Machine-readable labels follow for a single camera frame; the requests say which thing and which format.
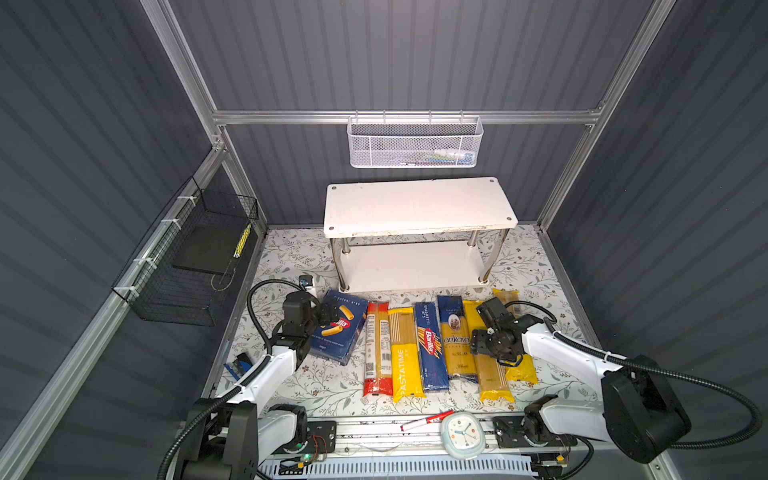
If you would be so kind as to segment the blue yellow spaghetti bag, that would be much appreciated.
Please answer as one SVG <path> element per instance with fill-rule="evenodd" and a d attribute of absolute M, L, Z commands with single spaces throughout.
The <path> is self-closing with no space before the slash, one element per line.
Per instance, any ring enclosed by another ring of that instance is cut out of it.
<path fill-rule="evenodd" d="M 478 375 L 471 353 L 471 331 L 460 296 L 437 297 L 443 356 L 451 379 L 477 382 Z"/>

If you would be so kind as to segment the blue rigatoni pasta box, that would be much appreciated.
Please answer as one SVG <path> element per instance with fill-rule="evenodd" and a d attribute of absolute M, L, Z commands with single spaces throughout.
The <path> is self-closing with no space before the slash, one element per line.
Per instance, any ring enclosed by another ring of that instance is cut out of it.
<path fill-rule="evenodd" d="M 310 338 L 310 354 L 346 366 L 363 330 L 369 302 L 363 298 L 336 290 L 324 296 L 324 313 L 330 313 L 330 323 L 316 329 Z"/>

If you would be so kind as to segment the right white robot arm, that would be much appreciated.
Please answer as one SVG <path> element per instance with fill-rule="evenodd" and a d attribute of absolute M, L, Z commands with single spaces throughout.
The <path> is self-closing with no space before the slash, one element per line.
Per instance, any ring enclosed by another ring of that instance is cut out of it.
<path fill-rule="evenodd" d="M 763 425 L 757 405 L 718 383 L 661 368 L 651 358 L 614 354 L 577 341 L 555 327 L 549 310 L 541 317 L 516 316 L 492 297 L 476 312 L 484 326 L 473 332 L 471 350 L 503 367 L 517 367 L 524 357 L 565 370 L 596 393 L 593 401 L 545 395 L 525 408 L 522 430 L 534 446 L 566 435 L 610 442 L 630 459 L 648 464 L 668 449 L 707 450 L 744 442 Z M 749 412 L 748 424 L 735 433 L 707 440 L 686 440 L 691 420 L 671 383 L 680 381 L 725 395 Z"/>

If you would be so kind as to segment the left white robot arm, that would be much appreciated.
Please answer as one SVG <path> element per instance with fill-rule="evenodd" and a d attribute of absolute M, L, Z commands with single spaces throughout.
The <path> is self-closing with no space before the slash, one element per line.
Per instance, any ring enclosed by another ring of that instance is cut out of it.
<path fill-rule="evenodd" d="M 292 291 L 283 301 L 283 320 L 268 334 L 252 300 L 260 288 L 273 284 Z M 269 456 L 307 440 L 304 408 L 267 403 L 309 355 L 312 335 L 330 325 L 338 309 L 317 298 L 315 279 L 304 274 L 296 282 L 256 283 L 248 291 L 246 310 L 265 343 L 265 353 L 225 393 L 195 402 L 160 462 L 158 479 L 266 479 L 261 465 Z"/>

